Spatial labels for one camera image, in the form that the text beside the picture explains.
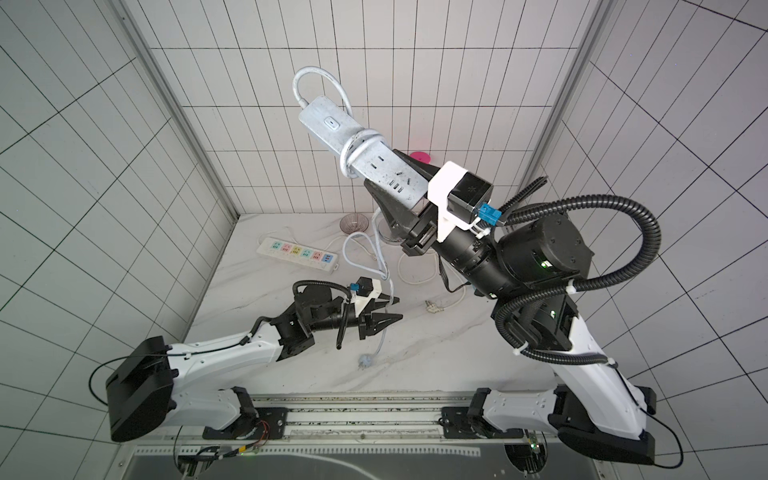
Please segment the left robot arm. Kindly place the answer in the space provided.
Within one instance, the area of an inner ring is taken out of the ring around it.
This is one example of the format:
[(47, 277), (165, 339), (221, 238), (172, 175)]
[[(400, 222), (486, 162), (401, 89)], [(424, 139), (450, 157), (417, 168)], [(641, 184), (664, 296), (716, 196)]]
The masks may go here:
[(175, 344), (154, 336), (113, 359), (102, 401), (111, 440), (126, 443), (170, 426), (201, 427), (206, 439), (246, 438), (261, 415), (238, 378), (303, 353), (317, 331), (335, 331), (341, 344), (349, 328), (366, 339), (402, 318), (387, 310), (399, 301), (394, 289), (368, 277), (349, 285), (299, 280), (292, 295), (280, 315), (260, 316), (243, 333)]

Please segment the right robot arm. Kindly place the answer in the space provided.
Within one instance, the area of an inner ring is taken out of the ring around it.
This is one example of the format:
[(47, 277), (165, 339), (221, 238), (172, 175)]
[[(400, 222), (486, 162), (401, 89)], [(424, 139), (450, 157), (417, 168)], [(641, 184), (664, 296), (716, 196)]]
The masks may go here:
[[(559, 380), (541, 392), (481, 388), (464, 414), (444, 418), (447, 436), (519, 438), (539, 431), (595, 460), (655, 464), (647, 423), (656, 414), (656, 394), (629, 383), (597, 345), (574, 299), (627, 282), (651, 265), (662, 233), (649, 209), (608, 194), (528, 204), (543, 179), (496, 209), (487, 202), (490, 185), (455, 165), (406, 164), (364, 184), (403, 252), (434, 252), (450, 264), (479, 296), (494, 301), (492, 320), (513, 352), (549, 365)], [(597, 277), (589, 274), (592, 251), (569, 217), (587, 209), (624, 214), (641, 233), (635, 256)]]

